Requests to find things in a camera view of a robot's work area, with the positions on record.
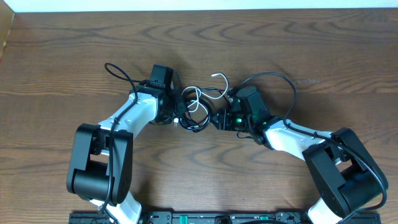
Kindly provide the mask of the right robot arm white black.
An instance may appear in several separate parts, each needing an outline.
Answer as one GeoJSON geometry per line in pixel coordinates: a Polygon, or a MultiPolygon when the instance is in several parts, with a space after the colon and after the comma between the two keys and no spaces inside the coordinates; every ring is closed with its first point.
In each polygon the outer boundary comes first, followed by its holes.
{"type": "Polygon", "coordinates": [[[221,110],[211,117],[219,130],[248,133],[258,145],[305,161],[320,199],[308,209],[312,223],[344,223],[380,195],[387,199],[388,181],[359,137],[349,128],[316,131],[265,111],[221,110]]]}

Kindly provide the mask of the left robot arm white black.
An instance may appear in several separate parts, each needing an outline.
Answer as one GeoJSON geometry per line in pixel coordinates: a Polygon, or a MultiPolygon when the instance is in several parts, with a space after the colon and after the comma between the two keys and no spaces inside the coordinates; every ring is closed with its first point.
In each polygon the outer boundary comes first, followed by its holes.
{"type": "Polygon", "coordinates": [[[142,206],[130,193],[133,141],[149,122],[186,110],[177,90],[140,87],[112,116],[75,133],[67,190],[98,207],[113,223],[139,223],[142,206]]]}

